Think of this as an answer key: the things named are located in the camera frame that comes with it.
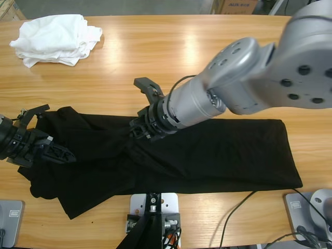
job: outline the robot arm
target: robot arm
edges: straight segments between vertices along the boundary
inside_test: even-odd
[[[332,107],[332,2],[321,0],[299,10],[279,42],[261,47],[251,37],[235,41],[207,67],[171,94],[147,78],[135,85],[150,106],[131,122],[135,137],[159,139],[222,114],[244,115],[291,106]]]

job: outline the white cloth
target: white cloth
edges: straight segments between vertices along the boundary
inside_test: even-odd
[[[100,41],[102,29],[88,26],[81,15],[56,15],[25,22],[17,40],[10,42],[28,68],[37,62],[75,66]]]

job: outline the wooden table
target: wooden table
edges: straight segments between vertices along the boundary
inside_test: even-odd
[[[123,16],[89,17],[104,37],[90,57],[75,67],[38,63],[23,66],[8,44],[22,22],[0,24],[0,113],[16,117],[21,108],[50,104],[81,113],[135,115],[147,105],[134,87],[149,77],[165,93],[182,76],[199,73],[232,41],[256,37],[277,42],[288,17],[272,16]],[[303,191],[332,187],[332,111],[273,108],[250,116],[230,112],[220,118],[275,118],[287,126]],[[17,167],[0,161],[0,198],[25,201],[17,246],[33,248],[115,248],[125,236],[130,196],[115,196],[69,220],[57,199],[35,199]],[[230,219],[224,245],[271,242],[289,233],[283,195],[259,192]],[[179,195],[183,248],[218,246],[227,213],[248,193]]]

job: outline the black pants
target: black pants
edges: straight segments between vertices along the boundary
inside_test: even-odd
[[[280,120],[212,119],[150,143],[129,136],[132,117],[46,112],[37,128],[77,162],[19,172],[35,197],[58,197],[74,218],[113,195],[207,193],[302,186]]]

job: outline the cable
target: cable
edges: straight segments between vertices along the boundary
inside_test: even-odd
[[[328,226],[331,226],[330,222],[318,211],[318,209],[300,192],[298,191],[297,189],[295,188],[292,188],[293,191],[295,191],[296,193],[298,193],[299,195],[301,195],[305,201],[319,214],[319,216],[325,221],[325,223],[328,225]],[[323,241],[325,243],[332,243],[331,240],[324,240],[322,238],[319,238],[317,235],[315,235],[314,233],[312,232],[308,232],[308,231],[299,231],[299,229],[297,229],[298,232],[293,232],[293,233],[289,233],[289,234],[285,234],[284,236],[281,236],[279,238],[277,238],[276,240],[274,240],[273,242],[267,244],[264,249],[267,249],[269,248],[271,245],[273,245],[274,243],[277,243],[278,241],[282,240],[284,237],[288,237],[288,236],[292,236],[292,235],[302,235],[306,241],[308,241],[309,243],[313,242],[313,241],[316,241],[313,236],[315,236],[319,241]]]
[[[176,228],[175,230],[172,230],[172,236],[169,238],[169,240],[168,240],[168,243],[167,244],[165,244],[165,242],[166,242],[166,240],[163,242],[163,245],[164,245],[164,249],[165,248],[167,248],[168,246],[172,246],[172,245],[170,245],[170,243],[172,242],[172,239],[173,239],[173,237],[177,237],[178,235],[177,235],[177,233],[178,232],[180,232],[180,235],[181,235],[181,227],[178,227],[178,228]]]
[[[298,235],[298,234],[301,234],[300,232],[292,232],[292,233],[288,233],[288,234],[285,234],[279,238],[277,238],[276,240],[274,240],[273,242],[271,243],[268,243],[263,249],[267,249],[269,248],[271,245],[277,243],[278,241],[282,240],[283,238],[285,237],[289,237],[289,236],[293,236],[293,235]]]
[[[286,16],[286,10],[287,10],[287,7],[288,7],[288,3],[289,3],[289,0],[287,0],[286,6],[285,6],[284,16]]]
[[[256,193],[257,191],[252,191],[246,198],[244,198],[233,210],[232,212],[230,212],[230,214],[227,216],[227,219],[225,221],[224,224],[224,228],[223,228],[223,234],[222,234],[222,239],[220,240],[220,246],[219,249],[222,249],[223,247],[223,240],[224,240],[224,235],[225,235],[225,230],[226,230],[226,226],[228,223],[229,218],[232,216],[232,214],[247,200],[250,198],[250,196],[252,196],[254,193]]]
[[[331,223],[317,210],[317,208],[301,192],[299,192],[295,188],[292,188],[292,190],[300,194],[306,200],[306,202],[309,203],[309,205],[319,214],[319,216],[325,221],[325,223],[328,224],[330,227],[332,227]]]
[[[181,228],[179,229],[179,234],[176,233],[176,240],[174,241],[173,245],[171,246],[170,249],[178,249],[178,243],[180,241],[180,237],[181,237],[181,233],[182,233],[182,230]]]
[[[173,114],[171,114],[170,112],[170,100],[171,100],[171,96],[172,96],[172,93],[174,91],[174,88],[183,80],[187,79],[187,78],[192,78],[192,77],[195,77],[196,75],[187,75],[185,77],[182,77],[181,79],[179,79],[175,84],[174,86],[172,86],[171,88],[171,91],[170,93],[168,94],[168,98],[167,98],[167,102],[166,102],[166,110],[167,110],[167,113],[171,116],[172,119],[174,119],[174,116]]]

